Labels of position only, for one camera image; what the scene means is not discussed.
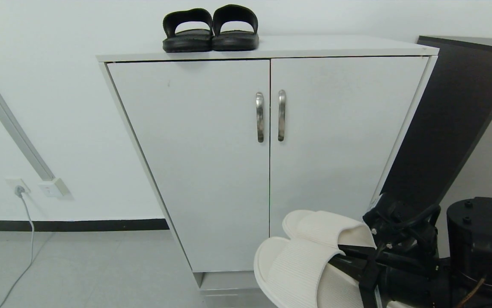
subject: black baseboard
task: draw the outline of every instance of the black baseboard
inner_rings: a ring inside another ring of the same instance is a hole
[[[39,232],[89,232],[169,230],[165,219],[84,220],[79,222],[33,222]],[[0,220],[0,231],[30,231],[28,221]]]

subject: wire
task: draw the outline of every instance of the wire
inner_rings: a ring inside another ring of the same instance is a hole
[[[25,212],[27,213],[27,219],[29,219],[29,224],[31,225],[31,261],[29,261],[29,265],[27,266],[27,268],[23,271],[23,273],[21,273],[21,275],[19,275],[19,277],[17,277],[17,280],[13,283],[13,285],[11,286],[11,288],[8,290],[8,293],[6,293],[6,296],[5,296],[4,300],[3,300],[3,302],[0,304],[0,308],[4,305],[4,303],[8,299],[8,296],[12,292],[13,287],[15,287],[15,285],[21,279],[21,277],[23,277],[23,275],[25,275],[25,273],[31,267],[31,265],[33,264],[33,261],[34,261],[34,258],[33,258],[33,241],[34,241],[34,238],[35,238],[35,226],[33,224],[33,221],[31,220],[31,215],[29,215],[29,209],[27,208],[27,204],[25,203],[25,199],[23,199],[22,193],[24,193],[24,192],[25,192],[25,189],[23,189],[23,187],[21,187],[21,186],[15,187],[14,193],[23,202],[23,206],[25,207]]]
[[[457,306],[455,306],[455,308],[462,308],[463,306],[465,306],[465,303],[468,302],[468,300],[471,299],[471,297],[473,297],[476,292],[478,291],[478,289],[484,284],[485,282],[485,276],[482,277],[480,279],[480,281],[478,281],[478,284],[476,285],[476,287],[474,287],[474,289],[472,289],[472,291],[470,291],[467,296],[465,296],[460,302],[459,304],[457,304]]]

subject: cabinet top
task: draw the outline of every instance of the cabinet top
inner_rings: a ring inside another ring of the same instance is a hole
[[[436,47],[359,35],[259,36],[252,51],[165,53],[162,42],[137,46],[115,45],[110,53],[97,55],[99,62],[173,61],[217,59],[320,58],[334,56],[428,56]]]

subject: robotic arm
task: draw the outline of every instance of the robotic arm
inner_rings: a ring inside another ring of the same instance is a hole
[[[492,198],[447,210],[450,258],[438,255],[440,206],[416,210],[383,194],[363,219],[377,248],[340,245],[330,264],[359,281],[364,308],[492,308]]]

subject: floor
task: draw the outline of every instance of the floor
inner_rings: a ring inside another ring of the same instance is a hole
[[[0,303],[29,242],[29,232],[0,232]],[[3,308],[209,308],[169,231],[38,232],[34,251]]]

